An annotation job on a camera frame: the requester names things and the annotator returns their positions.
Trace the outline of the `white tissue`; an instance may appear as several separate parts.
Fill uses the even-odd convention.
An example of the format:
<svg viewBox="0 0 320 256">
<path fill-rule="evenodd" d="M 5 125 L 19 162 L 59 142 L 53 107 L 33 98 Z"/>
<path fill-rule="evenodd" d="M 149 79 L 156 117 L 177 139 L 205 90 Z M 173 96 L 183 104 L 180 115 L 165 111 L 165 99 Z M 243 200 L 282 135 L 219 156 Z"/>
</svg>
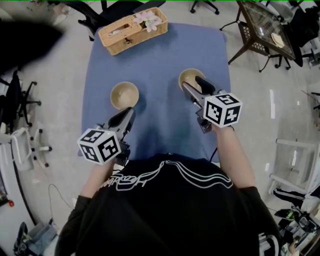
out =
<svg viewBox="0 0 320 256">
<path fill-rule="evenodd" d="M 108 33 L 108 35 L 109 36 L 117 35 L 117 34 L 119 34 L 120 32 L 122 32 L 123 30 L 125 30 L 128 27 L 129 27 L 129 24 L 126 23 L 126 24 L 124 24 L 124 25 L 112 30 L 111 32 Z"/>
</svg>

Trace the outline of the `blue tablecloth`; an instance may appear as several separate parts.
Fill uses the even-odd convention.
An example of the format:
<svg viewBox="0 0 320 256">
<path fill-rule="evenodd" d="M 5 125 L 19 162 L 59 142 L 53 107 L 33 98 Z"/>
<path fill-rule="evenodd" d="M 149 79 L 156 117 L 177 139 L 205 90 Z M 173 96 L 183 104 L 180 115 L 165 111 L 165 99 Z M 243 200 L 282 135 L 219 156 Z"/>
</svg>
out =
<svg viewBox="0 0 320 256">
<path fill-rule="evenodd" d="M 165 34 L 111 55 L 96 38 L 86 72 L 83 131 L 116 114 L 110 94 L 121 82 L 133 83 L 139 91 L 135 120 L 125 140 L 130 159 L 173 153 L 194 159 L 218 161 L 216 137 L 203 133 L 197 122 L 197 107 L 179 86 L 182 71 L 194 68 L 216 86 L 231 89 L 226 38 L 217 29 L 169 23 Z"/>
</svg>

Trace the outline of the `person's right forearm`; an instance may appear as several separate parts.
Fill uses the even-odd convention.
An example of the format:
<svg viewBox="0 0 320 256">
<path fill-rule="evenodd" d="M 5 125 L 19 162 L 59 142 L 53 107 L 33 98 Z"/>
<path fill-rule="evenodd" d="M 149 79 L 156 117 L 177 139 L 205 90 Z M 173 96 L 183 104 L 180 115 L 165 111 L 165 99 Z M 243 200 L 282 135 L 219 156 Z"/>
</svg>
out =
<svg viewBox="0 0 320 256">
<path fill-rule="evenodd" d="M 212 125 L 216 134 L 220 168 L 239 189 L 255 187 L 253 169 L 232 127 Z"/>
</svg>

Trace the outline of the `white office chair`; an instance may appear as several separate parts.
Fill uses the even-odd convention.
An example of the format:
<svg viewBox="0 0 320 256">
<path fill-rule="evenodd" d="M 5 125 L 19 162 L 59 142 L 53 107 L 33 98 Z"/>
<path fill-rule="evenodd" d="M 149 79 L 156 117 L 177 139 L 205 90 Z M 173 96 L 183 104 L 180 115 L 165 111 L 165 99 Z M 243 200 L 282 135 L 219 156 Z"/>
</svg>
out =
<svg viewBox="0 0 320 256">
<path fill-rule="evenodd" d="M 32 170 L 35 167 L 35 163 L 44 169 L 50 166 L 46 160 L 46 154 L 51 152 L 53 148 L 44 144 L 42 141 L 43 133 L 44 130 L 38 128 L 34 135 L 31 135 L 27 128 L 22 127 L 10 135 L 13 157 L 19 170 Z"/>
</svg>

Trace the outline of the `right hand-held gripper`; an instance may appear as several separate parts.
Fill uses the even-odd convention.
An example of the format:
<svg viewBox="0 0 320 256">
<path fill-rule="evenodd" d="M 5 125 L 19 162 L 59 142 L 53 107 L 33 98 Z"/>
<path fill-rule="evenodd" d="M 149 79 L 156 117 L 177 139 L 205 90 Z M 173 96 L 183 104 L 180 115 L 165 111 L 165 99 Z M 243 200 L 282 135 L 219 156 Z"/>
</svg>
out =
<svg viewBox="0 0 320 256">
<path fill-rule="evenodd" d="M 181 88 L 184 95 L 199 108 L 197 121 L 204 134 L 212 130 L 211 124 L 225 128 L 239 122 L 243 107 L 240 99 L 233 93 L 214 95 L 215 86 L 202 76 L 196 75 L 195 81 L 202 93 L 187 82 L 183 82 Z"/>
</svg>

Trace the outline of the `black printed t-shirt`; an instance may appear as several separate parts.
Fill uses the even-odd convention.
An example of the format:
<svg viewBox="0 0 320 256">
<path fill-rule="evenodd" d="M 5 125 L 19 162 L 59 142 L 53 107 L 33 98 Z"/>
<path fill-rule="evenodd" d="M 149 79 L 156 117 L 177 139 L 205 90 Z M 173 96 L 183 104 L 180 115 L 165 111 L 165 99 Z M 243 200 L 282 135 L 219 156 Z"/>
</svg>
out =
<svg viewBox="0 0 320 256">
<path fill-rule="evenodd" d="M 276 256 L 279 228 L 255 186 L 206 159 L 131 160 L 80 195 L 54 256 Z"/>
</svg>

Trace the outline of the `pink artificial flowers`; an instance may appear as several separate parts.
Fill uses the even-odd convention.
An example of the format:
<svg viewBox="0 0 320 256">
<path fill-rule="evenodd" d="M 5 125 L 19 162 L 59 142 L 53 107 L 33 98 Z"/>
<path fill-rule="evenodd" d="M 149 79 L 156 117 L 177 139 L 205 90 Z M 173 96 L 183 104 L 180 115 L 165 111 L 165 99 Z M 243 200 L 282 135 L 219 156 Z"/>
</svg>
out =
<svg viewBox="0 0 320 256">
<path fill-rule="evenodd" d="M 157 26 L 162 23 L 162 20 L 152 10 L 137 13 L 133 19 L 142 28 L 146 28 L 148 33 L 157 30 Z"/>
</svg>

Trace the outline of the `blue denim cloth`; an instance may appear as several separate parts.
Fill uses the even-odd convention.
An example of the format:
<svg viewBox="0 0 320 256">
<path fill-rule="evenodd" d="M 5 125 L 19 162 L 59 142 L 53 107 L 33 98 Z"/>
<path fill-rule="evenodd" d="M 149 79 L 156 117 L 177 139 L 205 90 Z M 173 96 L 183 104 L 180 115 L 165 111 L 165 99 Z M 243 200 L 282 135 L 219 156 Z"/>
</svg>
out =
<svg viewBox="0 0 320 256">
<path fill-rule="evenodd" d="M 15 256 L 44 256 L 45 250 L 57 236 L 50 223 L 45 226 L 37 225 L 32 231 L 28 231 L 27 224 L 22 222 L 13 245 L 13 253 Z"/>
</svg>

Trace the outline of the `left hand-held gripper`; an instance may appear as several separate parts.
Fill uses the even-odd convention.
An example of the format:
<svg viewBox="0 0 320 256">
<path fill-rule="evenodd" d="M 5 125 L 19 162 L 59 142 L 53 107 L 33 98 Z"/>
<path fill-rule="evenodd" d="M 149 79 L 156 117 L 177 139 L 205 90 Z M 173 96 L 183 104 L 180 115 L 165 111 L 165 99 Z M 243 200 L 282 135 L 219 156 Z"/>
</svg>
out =
<svg viewBox="0 0 320 256">
<path fill-rule="evenodd" d="M 88 128 L 77 140 L 84 159 L 98 165 L 112 160 L 125 165 L 131 150 L 124 139 L 131 131 L 135 118 L 135 110 L 127 107 L 109 119 L 108 127 L 97 124 L 95 128 Z"/>
</svg>

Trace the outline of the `black office chair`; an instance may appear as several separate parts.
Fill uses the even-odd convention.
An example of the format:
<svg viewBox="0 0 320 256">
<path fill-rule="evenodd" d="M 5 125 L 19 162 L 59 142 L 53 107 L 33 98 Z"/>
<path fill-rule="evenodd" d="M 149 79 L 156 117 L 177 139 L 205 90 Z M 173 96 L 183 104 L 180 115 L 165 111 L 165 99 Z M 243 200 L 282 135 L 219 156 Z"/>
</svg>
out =
<svg viewBox="0 0 320 256">
<path fill-rule="evenodd" d="M 28 127 L 33 124 L 28 121 L 27 105 L 42 105 L 40 100 L 28 100 L 32 86 L 37 86 L 36 81 L 31 81 L 27 90 L 22 90 L 18 70 L 12 74 L 11 82 L 7 82 L 0 78 L 0 84 L 7 86 L 6 95 L 0 96 L 0 125 L 5 124 L 10 134 L 14 131 L 15 121 L 24 117 Z"/>
<path fill-rule="evenodd" d="M 199 4 L 199 3 L 203 3 L 203 4 L 206 4 L 207 6 L 211 7 L 212 9 L 214 9 L 214 13 L 216 15 L 219 15 L 220 14 L 220 11 L 219 9 L 213 4 L 214 1 L 210 1 L 210 0 L 201 0 L 201 1 L 194 1 L 192 6 L 191 6 L 191 9 L 190 9 L 190 13 L 191 14 L 194 14 L 196 12 L 195 10 L 195 7 Z"/>
<path fill-rule="evenodd" d="M 91 42 L 95 40 L 97 29 L 118 21 L 126 16 L 136 14 L 140 11 L 145 11 L 150 8 L 159 8 L 166 1 L 147 1 L 143 3 L 138 0 L 118 0 L 108 6 L 106 1 L 101 1 L 102 12 L 97 13 L 87 3 L 83 1 L 74 2 L 74 9 L 85 16 L 84 20 L 78 20 L 78 23 L 83 25 L 88 30 L 88 37 Z"/>
<path fill-rule="evenodd" d="M 285 44 L 283 48 L 276 46 L 283 51 L 281 56 L 290 56 L 298 66 L 302 67 L 305 58 L 314 56 L 313 52 L 302 54 L 301 48 L 319 35 L 319 9 L 314 6 L 305 11 L 300 8 L 292 10 L 286 5 L 275 2 L 271 6 L 280 17 L 269 13 L 260 15 L 256 22 L 260 37 L 276 46 L 271 34 L 280 35 Z"/>
</svg>

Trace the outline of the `beige plate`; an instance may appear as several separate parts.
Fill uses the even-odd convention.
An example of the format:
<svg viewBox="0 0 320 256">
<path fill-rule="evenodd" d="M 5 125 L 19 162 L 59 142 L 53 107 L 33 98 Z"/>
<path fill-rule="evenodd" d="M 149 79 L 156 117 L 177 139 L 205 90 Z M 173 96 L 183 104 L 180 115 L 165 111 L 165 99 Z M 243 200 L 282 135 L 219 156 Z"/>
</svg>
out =
<svg viewBox="0 0 320 256">
<path fill-rule="evenodd" d="M 278 47 L 278 48 L 284 48 L 285 47 L 285 43 L 282 39 L 282 37 L 276 33 L 272 33 L 271 34 L 271 39 L 273 40 L 273 42 L 275 43 L 275 45 Z"/>
</svg>

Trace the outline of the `beige bowl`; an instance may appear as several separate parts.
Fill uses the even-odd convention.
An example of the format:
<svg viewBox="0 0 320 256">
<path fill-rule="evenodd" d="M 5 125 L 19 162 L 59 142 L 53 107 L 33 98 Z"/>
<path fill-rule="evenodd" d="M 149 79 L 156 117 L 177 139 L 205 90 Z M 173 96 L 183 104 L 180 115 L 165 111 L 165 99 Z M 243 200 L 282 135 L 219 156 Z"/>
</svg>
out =
<svg viewBox="0 0 320 256">
<path fill-rule="evenodd" d="M 110 102 L 118 110 L 134 107 L 138 101 L 139 90 L 129 81 L 120 82 L 111 90 Z"/>
<path fill-rule="evenodd" d="M 178 78 L 178 84 L 181 90 L 182 90 L 182 83 L 186 82 L 186 83 L 189 83 L 192 87 L 194 87 L 201 93 L 202 89 L 201 89 L 201 86 L 198 85 L 198 83 L 196 82 L 196 76 L 206 78 L 206 76 L 196 68 L 187 68 L 184 71 L 182 71 Z"/>
</svg>

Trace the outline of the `person's left forearm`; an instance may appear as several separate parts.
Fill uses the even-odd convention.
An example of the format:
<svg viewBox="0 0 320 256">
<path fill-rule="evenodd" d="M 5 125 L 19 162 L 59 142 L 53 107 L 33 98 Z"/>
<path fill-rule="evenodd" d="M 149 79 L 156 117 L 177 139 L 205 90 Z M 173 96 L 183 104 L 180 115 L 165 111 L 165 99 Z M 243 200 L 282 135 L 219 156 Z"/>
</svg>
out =
<svg viewBox="0 0 320 256">
<path fill-rule="evenodd" d="M 114 160 L 111 160 L 104 165 L 96 164 L 93 167 L 79 195 L 91 199 L 102 186 L 102 184 L 112 175 L 114 165 Z"/>
</svg>

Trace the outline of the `brown glass-top side table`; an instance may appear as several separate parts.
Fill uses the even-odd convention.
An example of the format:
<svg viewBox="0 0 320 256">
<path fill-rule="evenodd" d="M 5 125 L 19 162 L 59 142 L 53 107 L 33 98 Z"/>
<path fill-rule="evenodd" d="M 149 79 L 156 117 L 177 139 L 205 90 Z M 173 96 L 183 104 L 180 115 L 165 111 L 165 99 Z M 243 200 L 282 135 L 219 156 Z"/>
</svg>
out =
<svg viewBox="0 0 320 256">
<path fill-rule="evenodd" d="M 234 21 L 219 30 L 236 24 L 243 42 L 242 48 L 228 61 L 230 65 L 247 51 L 267 57 L 293 61 L 294 49 L 277 16 L 263 4 L 254 1 L 237 1 L 238 12 Z"/>
</svg>

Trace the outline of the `white metal table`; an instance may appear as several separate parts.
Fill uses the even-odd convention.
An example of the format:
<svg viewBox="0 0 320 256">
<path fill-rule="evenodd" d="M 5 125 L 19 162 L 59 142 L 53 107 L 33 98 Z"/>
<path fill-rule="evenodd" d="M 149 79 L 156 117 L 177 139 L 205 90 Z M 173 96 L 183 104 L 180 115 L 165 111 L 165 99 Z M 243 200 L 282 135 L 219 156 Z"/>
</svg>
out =
<svg viewBox="0 0 320 256">
<path fill-rule="evenodd" d="M 320 142 L 277 139 L 281 146 L 293 148 L 289 167 L 276 170 L 269 177 L 302 194 L 309 194 L 320 186 Z"/>
</svg>

